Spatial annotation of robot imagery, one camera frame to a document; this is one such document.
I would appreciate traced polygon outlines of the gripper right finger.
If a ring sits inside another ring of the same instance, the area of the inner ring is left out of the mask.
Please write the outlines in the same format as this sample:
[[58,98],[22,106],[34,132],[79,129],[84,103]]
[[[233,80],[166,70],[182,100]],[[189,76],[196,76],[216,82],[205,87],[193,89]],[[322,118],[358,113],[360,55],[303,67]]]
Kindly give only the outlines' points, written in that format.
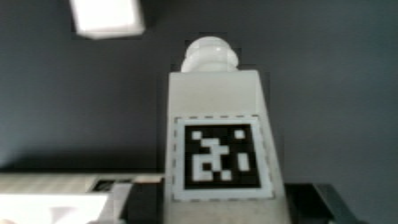
[[331,184],[289,183],[285,187],[292,224],[370,224],[358,218]]

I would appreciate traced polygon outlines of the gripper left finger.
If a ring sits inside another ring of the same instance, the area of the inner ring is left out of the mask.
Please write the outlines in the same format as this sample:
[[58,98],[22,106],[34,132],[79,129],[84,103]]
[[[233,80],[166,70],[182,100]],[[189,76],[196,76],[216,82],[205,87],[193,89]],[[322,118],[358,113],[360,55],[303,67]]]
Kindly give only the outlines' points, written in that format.
[[134,185],[121,218],[125,224],[164,224],[164,186],[161,183]]

